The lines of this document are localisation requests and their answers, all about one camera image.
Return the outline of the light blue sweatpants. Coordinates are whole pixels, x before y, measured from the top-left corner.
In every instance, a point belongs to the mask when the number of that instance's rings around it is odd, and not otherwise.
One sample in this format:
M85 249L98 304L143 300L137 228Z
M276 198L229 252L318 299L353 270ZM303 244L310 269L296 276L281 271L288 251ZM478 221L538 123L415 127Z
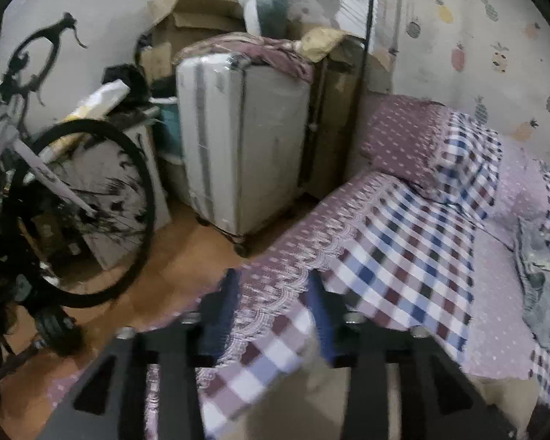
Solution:
M550 352L550 250L534 221L518 218L514 256L522 285L522 319Z

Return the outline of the plaid folded quilt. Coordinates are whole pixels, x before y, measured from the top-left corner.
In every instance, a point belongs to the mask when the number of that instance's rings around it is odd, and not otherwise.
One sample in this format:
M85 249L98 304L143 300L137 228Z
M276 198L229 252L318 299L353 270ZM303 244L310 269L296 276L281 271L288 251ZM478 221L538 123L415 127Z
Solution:
M364 104L360 151L377 171L473 221L508 248L520 220L550 253L550 166L464 112L406 95Z

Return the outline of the plaid checkered bed sheet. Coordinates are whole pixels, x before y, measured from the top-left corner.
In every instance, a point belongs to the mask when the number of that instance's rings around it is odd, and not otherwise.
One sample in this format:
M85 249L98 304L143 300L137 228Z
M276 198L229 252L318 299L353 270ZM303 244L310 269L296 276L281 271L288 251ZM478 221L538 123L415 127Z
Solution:
M550 168L505 142L484 220L367 171L321 202L240 271L227 350L197 373L208 439L222 439L279 384L307 366L315 327L305 301L318 270L351 310L394 330L422 326L466 374L533 378L550 408L550 349L523 319L519 220L533 220L550 265Z

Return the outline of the cardboard boxes pile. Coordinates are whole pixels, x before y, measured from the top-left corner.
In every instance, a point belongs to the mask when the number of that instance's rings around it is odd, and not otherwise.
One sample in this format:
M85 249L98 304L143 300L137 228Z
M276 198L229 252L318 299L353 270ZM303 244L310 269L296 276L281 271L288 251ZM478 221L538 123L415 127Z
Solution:
M273 67L311 84L308 129L300 182L319 200L344 183L349 165L360 94L366 86L367 57L373 33L373 0L367 4L367 36L315 24L288 25L296 41L269 40L244 33L219 35L174 52L170 42L154 44L152 31L141 35L135 63L154 94L172 94L169 77L187 58L232 54L243 62Z

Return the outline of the black clothes rack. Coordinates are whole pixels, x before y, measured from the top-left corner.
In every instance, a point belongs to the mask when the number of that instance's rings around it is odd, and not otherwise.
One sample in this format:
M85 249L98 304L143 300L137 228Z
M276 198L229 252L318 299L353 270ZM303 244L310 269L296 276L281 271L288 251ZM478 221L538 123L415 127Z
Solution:
M315 64L299 187L321 198L367 167L360 154L367 111L375 105L367 78L373 68L370 43L373 37L374 0L367 0L366 36L346 35L334 51L345 62L325 56Z

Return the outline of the pineapple print curtain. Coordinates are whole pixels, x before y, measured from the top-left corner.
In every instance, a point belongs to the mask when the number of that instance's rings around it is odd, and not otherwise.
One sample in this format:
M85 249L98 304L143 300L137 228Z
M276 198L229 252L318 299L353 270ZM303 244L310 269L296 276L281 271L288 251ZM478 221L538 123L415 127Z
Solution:
M370 88L474 116L550 164L550 25L531 0L374 0Z

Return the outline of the bicycle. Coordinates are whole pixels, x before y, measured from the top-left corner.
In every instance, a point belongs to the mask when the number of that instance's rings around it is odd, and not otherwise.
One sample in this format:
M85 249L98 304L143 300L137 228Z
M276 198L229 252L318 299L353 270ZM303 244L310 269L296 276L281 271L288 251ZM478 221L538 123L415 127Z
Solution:
M0 381L42 348L78 352L70 310L121 296L144 268L155 231L150 171L125 132L85 117L35 136L26 130L28 98L75 28L64 14L35 31L0 78Z

